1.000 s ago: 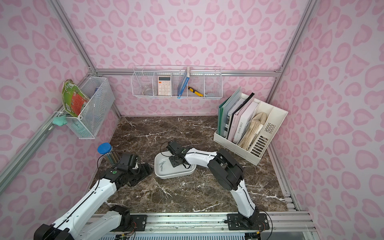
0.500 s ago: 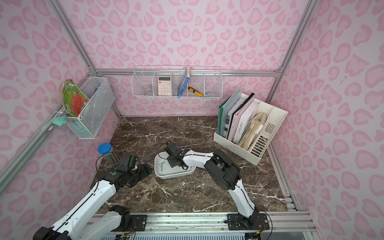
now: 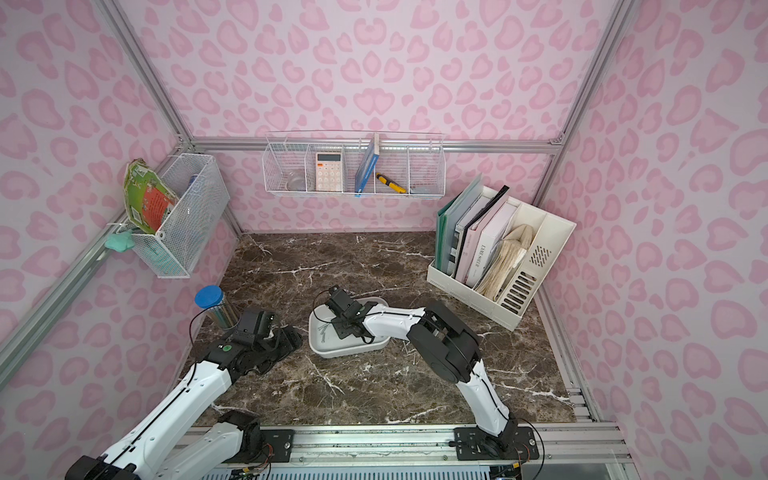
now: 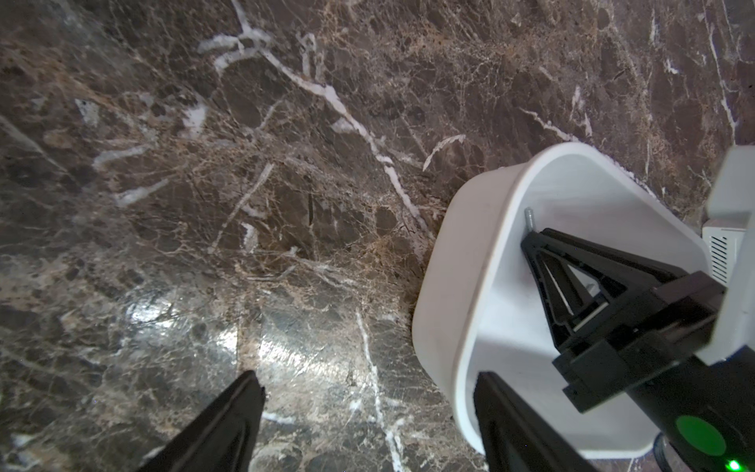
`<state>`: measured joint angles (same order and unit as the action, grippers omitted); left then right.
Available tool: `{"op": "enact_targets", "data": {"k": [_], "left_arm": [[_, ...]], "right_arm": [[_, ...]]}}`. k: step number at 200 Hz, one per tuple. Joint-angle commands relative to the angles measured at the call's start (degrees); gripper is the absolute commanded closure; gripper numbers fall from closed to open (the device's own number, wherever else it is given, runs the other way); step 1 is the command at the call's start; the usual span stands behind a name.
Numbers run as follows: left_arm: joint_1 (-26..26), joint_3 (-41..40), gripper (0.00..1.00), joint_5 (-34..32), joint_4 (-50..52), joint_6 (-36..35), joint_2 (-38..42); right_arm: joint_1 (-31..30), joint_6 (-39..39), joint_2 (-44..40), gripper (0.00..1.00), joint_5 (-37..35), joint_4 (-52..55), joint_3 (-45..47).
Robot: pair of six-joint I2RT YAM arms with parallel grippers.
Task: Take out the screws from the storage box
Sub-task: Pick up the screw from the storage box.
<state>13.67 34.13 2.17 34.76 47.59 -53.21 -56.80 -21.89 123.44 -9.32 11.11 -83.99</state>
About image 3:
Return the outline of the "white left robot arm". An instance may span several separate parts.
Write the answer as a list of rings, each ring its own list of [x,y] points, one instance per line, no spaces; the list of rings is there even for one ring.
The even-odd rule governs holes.
[[[292,326],[275,327],[274,313],[248,309],[211,343],[179,384],[102,454],[83,455],[68,479],[200,479],[222,463],[270,467],[290,457],[292,430],[265,433],[244,411],[223,414],[202,438],[174,448],[206,409],[240,378],[264,375],[302,345]]]

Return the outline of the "silver screw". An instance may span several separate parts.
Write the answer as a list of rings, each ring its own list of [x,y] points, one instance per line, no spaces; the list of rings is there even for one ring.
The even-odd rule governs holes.
[[[326,333],[328,329],[328,324],[322,324],[317,329],[317,335],[318,335],[318,343],[320,345],[323,345],[326,343]]]

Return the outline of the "white plastic storage box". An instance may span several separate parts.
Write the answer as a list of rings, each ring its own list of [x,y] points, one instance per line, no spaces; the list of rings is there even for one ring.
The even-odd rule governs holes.
[[[366,301],[374,301],[377,305],[388,307],[388,303],[380,297],[366,297],[359,300],[360,303]],[[315,306],[309,316],[309,343],[314,353],[325,359],[331,359],[381,350],[388,344],[390,338],[386,336],[377,336],[374,339],[360,339],[350,336],[346,339],[340,339],[330,323],[333,313],[325,305],[325,302],[323,305]],[[320,345],[317,329],[322,324],[328,324],[328,329],[326,343]]]

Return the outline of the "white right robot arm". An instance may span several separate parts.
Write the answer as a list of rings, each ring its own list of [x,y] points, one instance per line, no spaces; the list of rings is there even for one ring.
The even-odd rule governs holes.
[[[477,428],[500,441],[514,435],[517,418],[502,402],[488,377],[477,334],[444,303],[403,309],[374,301],[361,302],[338,285],[324,302],[331,317],[322,319],[341,339],[355,337],[365,345],[380,339],[408,341],[431,370],[457,386]]]

